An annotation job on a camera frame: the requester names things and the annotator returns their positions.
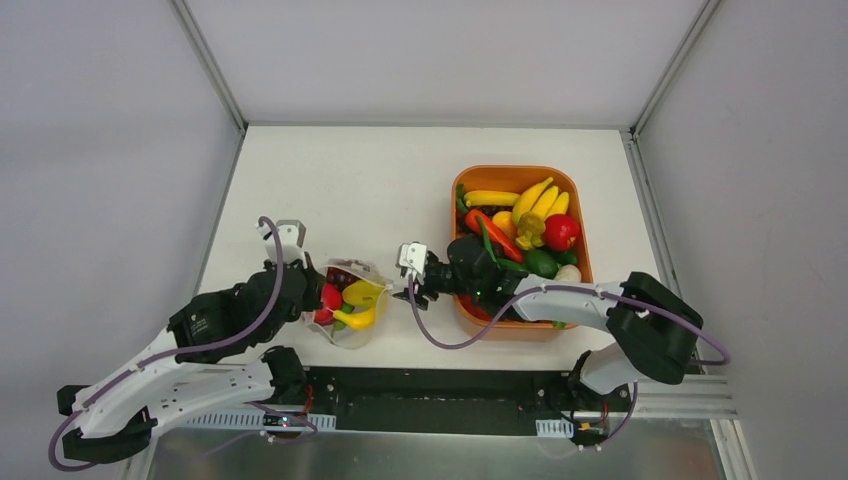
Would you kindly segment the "red apple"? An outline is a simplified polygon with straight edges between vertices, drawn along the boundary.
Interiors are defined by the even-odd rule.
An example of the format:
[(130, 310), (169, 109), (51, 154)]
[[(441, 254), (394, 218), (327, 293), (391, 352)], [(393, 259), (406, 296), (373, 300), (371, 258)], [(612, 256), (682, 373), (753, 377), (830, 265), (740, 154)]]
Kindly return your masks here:
[(320, 326), (332, 325), (334, 313), (342, 308), (343, 297), (339, 290), (330, 283), (325, 283), (320, 295), (321, 306), (315, 310), (313, 321)]

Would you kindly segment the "yellow bell pepper slice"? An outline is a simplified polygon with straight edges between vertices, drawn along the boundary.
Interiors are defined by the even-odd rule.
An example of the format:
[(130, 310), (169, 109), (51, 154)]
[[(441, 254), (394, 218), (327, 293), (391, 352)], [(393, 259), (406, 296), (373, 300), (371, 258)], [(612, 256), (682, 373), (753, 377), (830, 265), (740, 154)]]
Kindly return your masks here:
[(343, 301), (355, 308), (371, 308), (378, 304), (384, 293), (383, 285), (375, 285), (365, 280), (359, 280), (342, 291)]

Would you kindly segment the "yellow chili pepper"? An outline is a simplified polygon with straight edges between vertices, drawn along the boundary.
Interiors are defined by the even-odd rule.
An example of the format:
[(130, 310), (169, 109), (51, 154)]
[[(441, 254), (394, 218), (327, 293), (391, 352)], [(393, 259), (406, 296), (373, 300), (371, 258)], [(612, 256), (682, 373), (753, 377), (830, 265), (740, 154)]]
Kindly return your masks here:
[(341, 309), (333, 312), (333, 319), (356, 331), (372, 328), (377, 321), (377, 308), (371, 307), (358, 312), (345, 312)]

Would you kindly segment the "clear zip top bag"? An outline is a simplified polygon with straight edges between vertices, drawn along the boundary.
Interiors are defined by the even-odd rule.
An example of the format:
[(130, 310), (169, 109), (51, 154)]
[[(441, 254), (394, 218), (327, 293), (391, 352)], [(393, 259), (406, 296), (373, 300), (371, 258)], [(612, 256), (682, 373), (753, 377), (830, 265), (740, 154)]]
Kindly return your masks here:
[(321, 306), (301, 323), (335, 347), (365, 346), (385, 314), (393, 283), (373, 263), (358, 259), (330, 259), (318, 273)]

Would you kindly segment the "dark grape bunch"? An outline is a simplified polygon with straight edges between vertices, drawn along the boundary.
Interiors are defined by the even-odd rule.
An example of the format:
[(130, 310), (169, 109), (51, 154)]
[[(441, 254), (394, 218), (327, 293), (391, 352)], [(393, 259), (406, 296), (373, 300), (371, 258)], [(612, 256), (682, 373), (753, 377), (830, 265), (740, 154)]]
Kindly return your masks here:
[(326, 282), (333, 285), (337, 290), (343, 291), (351, 284), (359, 281), (360, 278), (346, 270), (338, 267), (329, 267), (326, 273)]

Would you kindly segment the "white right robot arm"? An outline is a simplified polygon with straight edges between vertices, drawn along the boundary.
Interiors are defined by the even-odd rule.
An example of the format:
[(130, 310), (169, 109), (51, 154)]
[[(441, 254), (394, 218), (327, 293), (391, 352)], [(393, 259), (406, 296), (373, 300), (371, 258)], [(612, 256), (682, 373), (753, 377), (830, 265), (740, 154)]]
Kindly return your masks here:
[(465, 296), (499, 323), (563, 322), (606, 332), (613, 343), (581, 355), (567, 386), (569, 400), (595, 408), (616, 387), (642, 377), (680, 384), (693, 363), (702, 316), (653, 276), (632, 272), (619, 282), (554, 280), (499, 264), (484, 244), (454, 240), (445, 262), (420, 243), (403, 246), (403, 296), (417, 312), (442, 294)]

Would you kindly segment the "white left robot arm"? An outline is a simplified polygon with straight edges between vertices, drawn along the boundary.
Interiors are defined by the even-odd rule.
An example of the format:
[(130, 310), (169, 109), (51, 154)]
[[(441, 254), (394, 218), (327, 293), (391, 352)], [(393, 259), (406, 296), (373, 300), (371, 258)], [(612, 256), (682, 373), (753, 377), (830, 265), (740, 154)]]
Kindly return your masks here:
[(247, 281), (194, 297), (106, 379), (58, 390), (64, 419), (49, 441), (51, 465), (76, 472), (119, 462), (203, 414), (236, 404), (297, 402), (307, 378), (291, 347), (269, 347), (249, 364), (195, 383), (189, 378), (269, 344), (284, 325), (321, 309), (325, 283), (308, 261), (266, 261)]

